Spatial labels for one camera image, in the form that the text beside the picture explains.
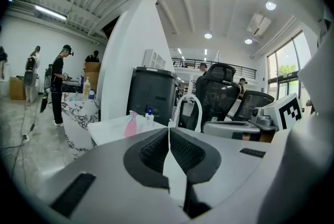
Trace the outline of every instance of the marble counter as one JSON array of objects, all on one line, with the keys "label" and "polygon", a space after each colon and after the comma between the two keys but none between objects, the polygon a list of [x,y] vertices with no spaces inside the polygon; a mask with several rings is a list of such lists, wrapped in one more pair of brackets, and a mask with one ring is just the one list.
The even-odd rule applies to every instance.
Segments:
[{"label": "marble counter", "polygon": [[62,116],[70,151],[74,158],[80,157],[94,147],[87,125],[99,121],[98,101],[85,101],[78,94],[77,101],[71,101],[73,93],[64,101],[62,98]]}]

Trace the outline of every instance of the window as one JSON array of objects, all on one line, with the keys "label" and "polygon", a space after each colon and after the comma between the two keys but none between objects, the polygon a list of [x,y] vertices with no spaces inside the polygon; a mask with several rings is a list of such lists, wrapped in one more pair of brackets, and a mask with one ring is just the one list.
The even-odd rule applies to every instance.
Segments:
[{"label": "window", "polygon": [[306,90],[298,80],[297,72],[309,59],[311,54],[303,32],[268,56],[268,94],[275,99],[280,99],[296,93],[299,99],[308,99]]}]

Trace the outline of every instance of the black metal railing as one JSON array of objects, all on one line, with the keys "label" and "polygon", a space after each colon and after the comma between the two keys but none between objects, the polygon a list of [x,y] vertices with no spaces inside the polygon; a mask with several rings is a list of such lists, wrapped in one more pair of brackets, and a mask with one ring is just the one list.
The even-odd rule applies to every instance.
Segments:
[{"label": "black metal railing", "polygon": [[[218,62],[213,62],[213,61],[203,61],[203,60],[195,60],[195,59],[178,59],[178,58],[173,58],[172,59],[174,67],[182,67],[182,68],[194,68],[194,69],[199,69],[199,65],[201,63],[206,63],[208,66],[208,69],[215,63]],[[232,66],[235,69],[235,75],[241,76],[241,77],[247,77],[250,79],[255,79],[256,77],[256,70],[243,67],[243,66],[238,66],[234,64],[228,64]]]}]

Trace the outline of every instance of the cardboard box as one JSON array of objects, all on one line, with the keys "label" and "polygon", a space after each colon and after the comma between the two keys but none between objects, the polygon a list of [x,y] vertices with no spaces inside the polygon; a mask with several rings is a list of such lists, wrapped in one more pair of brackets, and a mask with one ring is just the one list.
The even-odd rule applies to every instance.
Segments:
[{"label": "cardboard box", "polygon": [[25,82],[23,77],[11,77],[9,82],[11,100],[26,100]]},{"label": "cardboard box", "polygon": [[90,88],[97,93],[99,73],[100,73],[101,64],[100,63],[87,63],[85,70],[85,81],[89,77]]}]

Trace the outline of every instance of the person in black clothing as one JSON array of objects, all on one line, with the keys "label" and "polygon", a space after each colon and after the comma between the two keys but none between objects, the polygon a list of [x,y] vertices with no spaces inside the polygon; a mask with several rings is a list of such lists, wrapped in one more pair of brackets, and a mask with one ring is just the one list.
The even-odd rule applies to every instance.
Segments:
[{"label": "person in black clothing", "polygon": [[63,80],[70,80],[70,77],[65,77],[63,75],[63,58],[66,58],[71,53],[71,47],[69,45],[63,46],[61,53],[57,56],[56,60],[52,64],[52,88],[51,88],[51,98],[52,98],[52,110],[54,116],[54,124],[56,126],[63,125],[62,118],[62,84]]},{"label": "person in black clothing", "polygon": [[5,68],[5,63],[7,63],[7,53],[5,52],[4,48],[0,46],[0,78],[5,79],[4,76],[4,68]]},{"label": "person in black clothing", "polygon": [[201,63],[199,65],[199,69],[204,72],[203,75],[206,75],[207,74],[207,71],[208,71],[208,66],[206,63]]},{"label": "person in black clothing", "polygon": [[242,100],[242,98],[244,97],[244,93],[245,93],[245,90],[244,90],[244,85],[247,84],[248,82],[246,82],[246,79],[245,78],[240,78],[239,80],[239,85],[241,86],[241,92],[239,94],[239,97],[238,99],[239,100]]},{"label": "person in black clothing", "polygon": [[86,64],[87,63],[99,63],[100,60],[98,58],[99,52],[98,51],[94,51],[93,55],[89,55],[87,56],[87,58],[85,59],[85,68],[86,68]]}]

